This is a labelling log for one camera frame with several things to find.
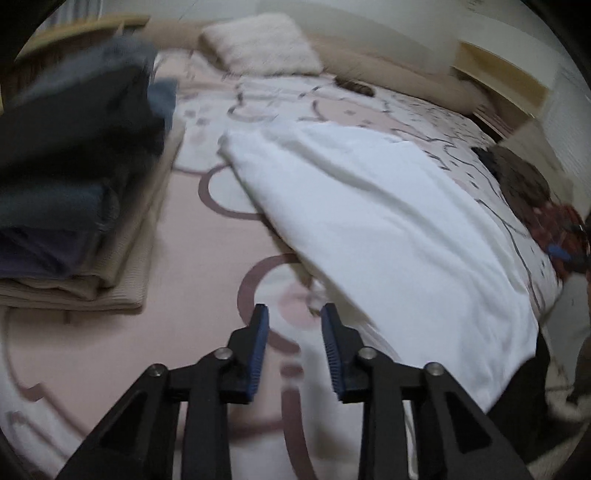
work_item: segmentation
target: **mattress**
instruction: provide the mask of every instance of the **mattress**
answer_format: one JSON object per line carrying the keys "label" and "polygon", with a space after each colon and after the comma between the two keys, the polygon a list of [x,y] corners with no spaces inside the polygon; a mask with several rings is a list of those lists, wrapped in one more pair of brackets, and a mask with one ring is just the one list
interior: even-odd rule
{"label": "mattress", "polygon": [[0,427],[29,464],[54,476],[147,366],[195,363],[265,303],[271,332],[259,392],[253,405],[229,408],[233,477],[356,478],[362,406],[341,405],[332,392],[319,319],[307,307],[309,274],[216,155],[228,122],[333,120],[414,141],[511,240],[537,316],[561,285],[471,152],[491,139],[470,120],[380,88],[374,98],[347,92],[330,76],[228,77],[186,52],[161,55],[162,72],[166,55],[167,75],[182,80],[184,171],[171,176],[145,307],[133,315],[3,309]]}

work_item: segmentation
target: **wooden shelf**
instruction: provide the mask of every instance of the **wooden shelf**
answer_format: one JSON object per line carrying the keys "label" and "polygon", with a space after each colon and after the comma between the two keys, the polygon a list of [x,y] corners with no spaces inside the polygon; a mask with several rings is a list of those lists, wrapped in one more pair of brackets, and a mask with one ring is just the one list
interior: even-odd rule
{"label": "wooden shelf", "polygon": [[58,25],[33,35],[17,56],[17,61],[67,38],[77,37],[97,30],[116,30],[123,27],[143,27],[150,20],[149,15],[107,15],[66,25]]}
{"label": "wooden shelf", "polygon": [[536,117],[548,89],[512,63],[475,45],[462,42],[453,67]]}

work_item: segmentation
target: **wall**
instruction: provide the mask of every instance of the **wall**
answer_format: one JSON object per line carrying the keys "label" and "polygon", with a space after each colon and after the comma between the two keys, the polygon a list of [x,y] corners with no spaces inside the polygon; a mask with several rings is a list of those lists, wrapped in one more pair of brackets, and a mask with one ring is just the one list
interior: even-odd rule
{"label": "wall", "polygon": [[460,39],[510,61],[553,88],[561,69],[582,76],[560,40],[521,0],[467,0]]}
{"label": "wall", "polygon": [[104,0],[103,11],[184,20],[282,11],[306,30],[346,37],[435,72],[453,62],[465,9],[459,0]]}

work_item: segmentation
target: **beige towel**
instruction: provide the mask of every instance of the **beige towel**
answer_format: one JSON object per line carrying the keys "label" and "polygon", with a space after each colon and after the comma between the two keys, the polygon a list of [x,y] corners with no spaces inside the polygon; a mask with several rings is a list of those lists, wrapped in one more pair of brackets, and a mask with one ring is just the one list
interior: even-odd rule
{"label": "beige towel", "polygon": [[158,213],[183,135],[184,125],[175,119],[156,168],[137,185],[87,272],[65,280],[0,280],[0,305],[66,310],[141,306]]}

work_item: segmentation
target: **black cloth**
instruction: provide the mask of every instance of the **black cloth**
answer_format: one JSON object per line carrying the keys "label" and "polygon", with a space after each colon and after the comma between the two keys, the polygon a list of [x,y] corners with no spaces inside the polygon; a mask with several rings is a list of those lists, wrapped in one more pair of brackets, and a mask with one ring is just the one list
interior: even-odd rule
{"label": "black cloth", "polygon": [[0,116],[0,229],[111,228],[126,185],[164,148],[166,115],[148,99],[155,55],[117,37],[15,98]]}
{"label": "black cloth", "polygon": [[526,463],[539,455],[537,442],[548,422],[545,385],[549,365],[548,346],[539,333],[535,357],[519,368],[488,413]]}
{"label": "black cloth", "polygon": [[162,126],[147,98],[156,53],[122,36],[48,69],[0,116],[0,168],[109,132],[137,134]]}

